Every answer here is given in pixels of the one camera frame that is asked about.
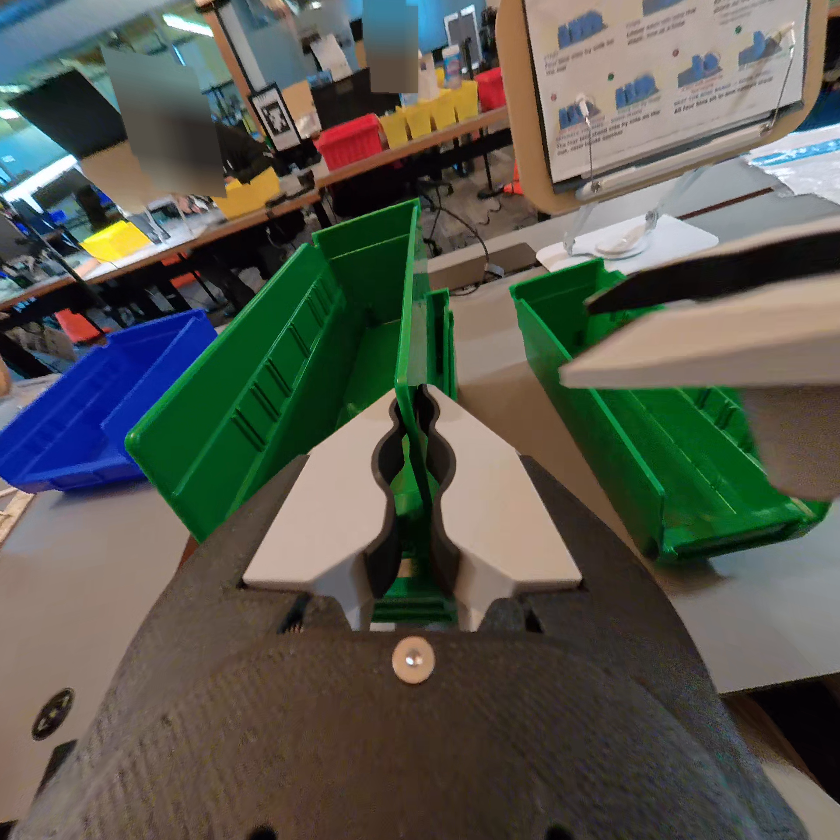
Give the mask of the wooden cutout sheet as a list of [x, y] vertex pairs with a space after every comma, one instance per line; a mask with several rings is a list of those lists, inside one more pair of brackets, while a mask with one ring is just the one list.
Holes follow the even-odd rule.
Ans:
[[14, 487], [1, 489], [1, 537], [3, 547], [10, 534], [15, 530], [21, 517], [35, 499], [36, 494]]

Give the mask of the grey desk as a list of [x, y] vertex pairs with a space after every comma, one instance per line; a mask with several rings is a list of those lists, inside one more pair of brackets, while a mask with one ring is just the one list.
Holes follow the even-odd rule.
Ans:
[[[542, 273], [454, 297], [458, 398], [629, 543], [526, 361], [509, 288]], [[90, 725], [188, 541], [145, 481], [41, 493], [19, 520], [2, 547], [2, 823], [27, 813], [50, 755]], [[651, 571], [722, 695], [838, 673], [836, 507], [803, 538]], [[67, 687], [76, 698], [64, 725], [34, 741], [39, 710]]]

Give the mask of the blue plastic bin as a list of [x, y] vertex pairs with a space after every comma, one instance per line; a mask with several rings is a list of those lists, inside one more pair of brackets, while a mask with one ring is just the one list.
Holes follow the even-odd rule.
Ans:
[[2, 429], [2, 479], [31, 494], [144, 480], [129, 431], [216, 337], [198, 309], [113, 333]]

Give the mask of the green plastic bin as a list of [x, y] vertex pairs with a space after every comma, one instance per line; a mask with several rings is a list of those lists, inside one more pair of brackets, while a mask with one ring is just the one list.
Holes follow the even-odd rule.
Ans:
[[435, 385], [454, 401], [458, 400], [455, 322], [449, 304], [449, 290], [431, 290], [427, 304], [426, 383]]
[[325, 228], [303, 245], [130, 430], [152, 485], [204, 542], [297, 456], [394, 390], [406, 431], [392, 487], [402, 558], [374, 604], [378, 623], [452, 624], [436, 586], [424, 503], [427, 252], [418, 199]]
[[560, 367], [652, 311], [592, 316], [585, 302], [624, 277], [587, 260], [510, 288], [528, 363], [643, 556], [704, 560], [799, 538], [826, 501], [771, 486], [735, 391], [593, 391]]

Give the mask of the black computer monitor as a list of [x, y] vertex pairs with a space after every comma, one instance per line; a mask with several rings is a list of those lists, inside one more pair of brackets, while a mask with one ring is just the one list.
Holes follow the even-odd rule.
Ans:
[[119, 110], [78, 70], [52, 77], [8, 104], [79, 161], [128, 140]]

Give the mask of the printed instruction sheet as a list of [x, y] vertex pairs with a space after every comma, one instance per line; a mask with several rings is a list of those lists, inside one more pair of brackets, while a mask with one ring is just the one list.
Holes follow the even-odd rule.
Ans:
[[580, 92], [596, 105], [595, 175], [768, 118], [795, 22], [782, 109], [800, 105], [812, 3], [526, 1], [524, 25], [542, 153], [556, 192], [589, 165]]

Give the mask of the round black desk grommet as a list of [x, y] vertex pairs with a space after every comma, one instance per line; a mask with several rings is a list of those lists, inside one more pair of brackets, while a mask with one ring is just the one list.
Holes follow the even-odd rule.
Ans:
[[31, 738], [41, 742], [51, 737], [67, 720], [76, 698], [72, 688], [64, 688], [49, 698], [38, 711], [30, 730]]

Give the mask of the black white marker sign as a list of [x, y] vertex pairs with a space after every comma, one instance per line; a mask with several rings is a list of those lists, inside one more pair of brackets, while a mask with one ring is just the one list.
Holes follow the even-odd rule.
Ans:
[[301, 145], [302, 139], [295, 120], [275, 82], [250, 94], [248, 103], [264, 135], [276, 151], [284, 152]]

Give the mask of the clear plastic bag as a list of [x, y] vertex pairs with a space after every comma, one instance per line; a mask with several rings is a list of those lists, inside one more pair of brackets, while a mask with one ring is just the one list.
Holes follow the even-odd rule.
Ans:
[[794, 132], [747, 153], [747, 162], [794, 195], [839, 204], [839, 124]]

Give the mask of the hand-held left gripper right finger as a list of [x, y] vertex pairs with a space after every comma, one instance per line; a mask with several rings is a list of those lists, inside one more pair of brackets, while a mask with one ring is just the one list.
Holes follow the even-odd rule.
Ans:
[[430, 564], [458, 628], [479, 630], [494, 602], [578, 588], [583, 575], [519, 452], [433, 385], [417, 391], [437, 482]]

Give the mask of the tan document holder board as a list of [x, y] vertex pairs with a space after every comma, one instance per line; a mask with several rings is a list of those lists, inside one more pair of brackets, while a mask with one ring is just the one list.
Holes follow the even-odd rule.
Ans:
[[521, 188], [525, 197], [546, 214], [566, 214], [592, 203], [698, 171], [705, 166], [717, 164], [763, 144], [782, 139], [804, 121], [816, 103], [822, 85], [826, 31], [832, 3], [804, 1], [812, 3], [812, 16], [803, 52], [803, 101], [800, 105], [782, 108], [771, 133], [760, 136], [760, 128], [768, 119], [763, 118], [740, 129], [733, 129], [696, 144], [678, 148], [669, 154], [647, 157], [619, 171], [596, 175], [601, 183], [601, 191], [594, 197], [580, 192], [585, 182], [556, 192], [543, 157], [523, 2], [526, 1], [499, 3], [496, 21], [497, 47]]

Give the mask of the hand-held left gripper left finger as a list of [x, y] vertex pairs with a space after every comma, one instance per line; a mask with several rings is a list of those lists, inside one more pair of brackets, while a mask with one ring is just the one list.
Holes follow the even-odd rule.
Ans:
[[244, 573], [250, 589], [331, 597], [354, 631], [400, 566], [396, 504], [403, 426], [394, 390], [301, 459], [301, 468]]

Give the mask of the orange plastic bin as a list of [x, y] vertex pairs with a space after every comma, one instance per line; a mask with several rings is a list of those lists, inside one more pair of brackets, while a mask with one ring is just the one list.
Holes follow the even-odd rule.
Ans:
[[107, 341], [110, 328], [101, 328], [82, 313], [62, 309], [55, 313], [62, 332], [77, 346], [92, 346]]

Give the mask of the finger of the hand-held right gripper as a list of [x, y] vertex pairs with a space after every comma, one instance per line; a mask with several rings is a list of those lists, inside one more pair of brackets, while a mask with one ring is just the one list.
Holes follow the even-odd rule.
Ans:
[[838, 217], [774, 228], [641, 269], [585, 302], [591, 315], [710, 301], [839, 271]]
[[735, 390], [769, 482], [839, 496], [839, 281], [797, 280], [648, 314], [559, 370], [574, 389]]

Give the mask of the metal page clip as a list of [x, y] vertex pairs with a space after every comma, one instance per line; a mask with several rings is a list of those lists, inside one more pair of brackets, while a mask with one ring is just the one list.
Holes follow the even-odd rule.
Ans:
[[782, 45], [783, 41], [788, 42], [788, 48], [787, 48], [787, 58], [788, 58], [787, 60], [788, 61], [787, 61], [787, 64], [786, 64], [786, 68], [784, 70], [784, 76], [783, 76], [783, 79], [782, 79], [782, 83], [780, 85], [779, 96], [777, 98], [777, 101], [776, 101], [772, 111], [770, 112], [770, 115], [769, 115], [768, 119], [766, 120], [766, 122], [760, 128], [760, 131], [759, 131], [759, 136], [760, 137], [763, 137], [763, 136], [765, 136], [768, 133], [771, 133], [773, 131], [774, 126], [775, 126], [775, 124], [778, 120], [779, 114], [780, 114], [782, 101], [784, 99], [784, 90], [785, 90], [787, 82], [788, 82], [788, 80], [791, 76], [791, 70], [792, 70], [792, 67], [793, 67], [793, 64], [794, 64], [794, 58], [795, 58], [795, 51], [796, 51], [795, 22], [791, 21], [790, 23], [785, 24], [782, 28], [780, 28], [778, 36], [779, 36], [778, 40], [780, 42], [780, 46]]
[[581, 116], [583, 118], [585, 132], [586, 132], [586, 154], [589, 170], [587, 177], [584, 179], [584, 184], [580, 190], [581, 193], [586, 192], [588, 196], [594, 197], [601, 191], [601, 183], [595, 176], [594, 168], [594, 120], [597, 117], [596, 105], [590, 100], [589, 95], [585, 92], [580, 92], [575, 99], [575, 104], [578, 106]]

